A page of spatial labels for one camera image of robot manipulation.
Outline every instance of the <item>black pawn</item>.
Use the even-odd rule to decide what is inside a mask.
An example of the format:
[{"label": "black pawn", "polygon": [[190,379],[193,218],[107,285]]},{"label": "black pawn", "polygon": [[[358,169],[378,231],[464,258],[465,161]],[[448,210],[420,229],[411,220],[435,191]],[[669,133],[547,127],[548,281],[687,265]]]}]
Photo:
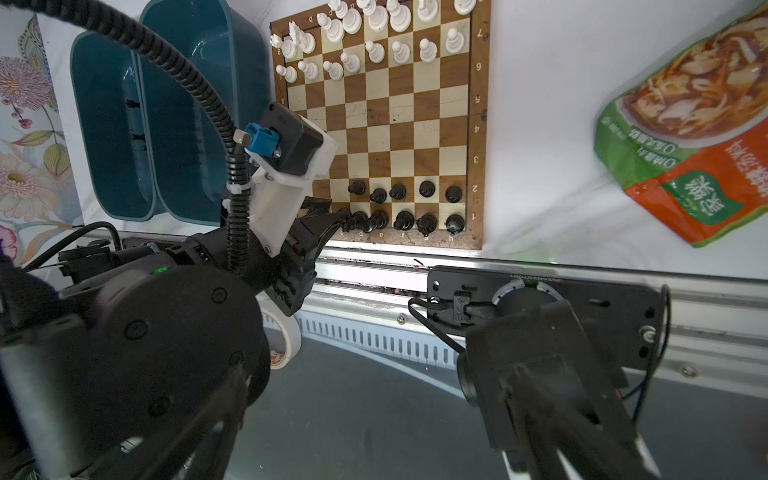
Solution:
[{"label": "black pawn", "polygon": [[362,195],[366,192],[366,182],[355,180],[352,182],[352,185],[349,185],[346,189],[351,194]]},{"label": "black pawn", "polygon": [[430,198],[435,194],[435,184],[429,180],[424,180],[422,184],[419,185],[419,193],[422,197]]},{"label": "black pawn", "polygon": [[464,219],[461,215],[453,214],[445,221],[445,228],[451,235],[456,235],[464,230]]},{"label": "black pawn", "polygon": [[383,204],[386,200],[386,190],[383,188],[375,189],[373,192],[371,192],[370,199],[374,204]]},{"label": "black pawn", "polygon": [[445,189],[445,199],[452,204],[458,203],[462,199],[462,189],[452,185]]},{"label": "black pawn", "polygon": [[389,191],[389,196],[393,200],[402,200],[406,197],[406,187],[403,184],[397,184]]}]

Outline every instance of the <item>black cable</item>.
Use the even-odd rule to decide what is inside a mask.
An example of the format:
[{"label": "black cable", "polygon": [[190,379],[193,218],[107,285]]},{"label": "black cable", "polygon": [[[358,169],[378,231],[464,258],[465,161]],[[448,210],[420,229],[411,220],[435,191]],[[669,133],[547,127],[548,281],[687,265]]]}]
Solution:
[{"label": "black cable", "polygon": [[457,353],[463,353],[465,348],[458,344],[454,339],[448,336],[447,333],[440,330],[440,328],[437,327],[430,319],[425,318],[422,316],[421,313],[419,313],[416,308],[414,308],[414,305],[422,306],[426,309],[429,308],[429,303],[425,302],[424,300],[418,299],[418,298],[411,298],[408,300],[408,311],[413,315],[413,318],[417,319],[419,322],[422,323],[423,326],[427,327],[430,332],[434,333],[435,336],[437,336],[440,340],[445,342],[446,345],[454,349]]},{"label": "black cable", "polygon": [[120,242],[120,235],[118,235],[118,229],[116,229],[114,225],[112,225],[109,222],[89,223],[85,227],[80,227],[76,231],[62,238],[61,240],[56,242],[53,247],[47,249],[45,252],[38,255],[38,257],[35,258],[33,261],[27,263],[27,266],[24,267],[24,270],[29,271],[34,268],[38,268],[43,263],[50,260],[56,253],[61,252],[70,243],[74,242],[75,240],[82,237],[86,233],[96,230],[97,228],[106,228],[107,230],[109,230],[109,234],[112,237],[112,243],[114,244],[114,249],[123,250],[123,245]]},{"label": "black cable", "polygon": [[[14,5],[44,13],[95,31],[137,52],[170,75],[203,109],[221,137],[226,151],[227,183],[248,185],[250,175],[245,150],[233,139],[235,124],[227,107],[203,74],[161,36],[98,0],[0,0],[0,5]],[[227,217],[227,266],[238,274],[248,262],[249,196],[250,189],[232,194]]]}]

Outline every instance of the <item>wooden chessboard frame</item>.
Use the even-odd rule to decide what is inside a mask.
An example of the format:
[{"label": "wooden chessboard frame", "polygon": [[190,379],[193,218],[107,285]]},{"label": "wooden chessboard frame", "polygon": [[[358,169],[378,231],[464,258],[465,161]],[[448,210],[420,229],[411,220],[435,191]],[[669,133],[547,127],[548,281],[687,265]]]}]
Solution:
[{"label": "wooden chessboard frame", "polygon": [[[416,2],[417,0],[400,0],[401,3]],[[454,8],[454,0],[438,0],[441,2],[440,8],[443,10]],[[338,232],[332,240],[365,242],[365,243],[386,243],[391,245],[408,245],[414,247],[439,247],[439,248],[459,248],[466,250],[481,250],[483,246],[483,217],[485,209],[485,159],[486,159],[486,138],[488,133],[488,78],[490,71],[490,50],[491,50],[491,1],[477,0],[477,4],[467,17],[470,18],[470,34],[466,39],[469,42],[469,95],[468,95],[468,115],[467,115],[467,169],[466,185],[462,190],[466,198],[465,229],[455,236],[448,234],[446,230],[435,230],[428,237],[424,237],[414,226],[411,230],[402,232],[388,227],[384,230],[374,230],[372,233],[363,233],[361,231]],[[346,0],[350,8],[356,8],[355,0]],[[376,0],[378,5],[386,5],[386,0]],[[304,12],[281,18],[270,24],[272,34],[285,38],[289,35],[289,23],[295,22],[303,31],[310,33],[316,39],[318,49],[321,49],[320,27],[317,24],[317,14],[325,13],[331,18],[332,11],[328,5],[323,4],[316,8],[311,8]],[[392,34],[392,27],[387,27]],[[285,57],[277,48],[271,48],[273,74],[277,65],[286,66]],[[412,55],[419,54],[419,47],[415,45]],[[320,74],[327,75],[322,67]],[[276,101],[288,105],[288,84],[284,78],[277,74],[275,77],[275,98]],[[436,195],[443,195],[440,185],[436,185]]]}]

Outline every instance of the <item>white table surface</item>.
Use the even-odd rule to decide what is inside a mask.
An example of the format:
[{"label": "white table surface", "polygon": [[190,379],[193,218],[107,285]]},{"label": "white table surface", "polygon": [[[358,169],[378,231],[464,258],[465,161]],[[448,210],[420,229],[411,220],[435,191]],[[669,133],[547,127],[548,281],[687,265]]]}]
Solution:
[{"label": "white table surface", "polygon": [[[266,39],[270,22],[321,1],[229,4]],[[627,197],[593,152],[595,120],[609,100],[761,1],[493,0],[485,249],[480,255],[768,278],[763,244],[768,216],[694,249]],[[137,18],[147,2],[108,3]],[[170,214],[148,222],[115,220],[99,207],[69,71],[71,43],[81,29],[43,15],[39,21],[85,221],[109,220],[119,230],[150,233],[210,230]]]}]

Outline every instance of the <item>brown square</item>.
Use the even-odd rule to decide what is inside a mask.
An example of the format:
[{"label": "brown square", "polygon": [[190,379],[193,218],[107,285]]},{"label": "brown square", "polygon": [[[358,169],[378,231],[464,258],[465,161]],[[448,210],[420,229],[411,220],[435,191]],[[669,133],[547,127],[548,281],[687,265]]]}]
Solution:
[{"label": "brown square", "polygon": [[368,128],[350,128],[346,131],[346,152],[364,154],[368,151]]},{"label": "brown square", "polygon": [[329,174],[331,178],[349,178],[349,163],[346,155],[336,155],[333,158]]},{"label": "brown square", "polygon": [[440,88],[469,84],[469,53],[440,58]]},{"label": "brown square", "polygon": [[326,106],[326,87],[318,81],[313,84],[306,84],[306,107],[320,108]]},{"label": "brown square", "polygon": [[389,97],[368,100],[368,126],[389,124]]},{"label": "brown square", "polygon": [[391,175],[388,151],[377,151],[368,154],[368,176],[370,178],[388,177]]},{"label": "brown square", "polygon": [[344,101],[351,104],[354,101],[366,99],[366,74],[344,77]]},{"label": "brown square", "polygon": [[344,105],[326,107],[326,125],[328,131],[344,130],[346,128],[346,107]]},{"label": "brown square", "polygon": [[395,200],[392,198],[392,201],[396,203],[413,203],[413,199],[415,198],[413,177],[392,177],[392,186],[394,187],[397,184],[402,184],[406,188],[406,197],[402,200]]},{"label": "brown square", "polygon": [[389,96],[413,93],[413,63],[389,69]]},{"label": "brown square", "polygon": [[413,119],[415,121],[440,118],[440,90],[413,94]]},{"label": "brown square", "polygon": [[440,175],[440,149],[425,148],[414,151],[413,173],[417,177]]},{"label": "brown square", "polygon": [[440,119],[440,146],[458,147],[467,144],[467,117]]},{"label": "brown square", "polygon": [[412,121],[389,125],[389,148],[391,150],[413,150]]}]

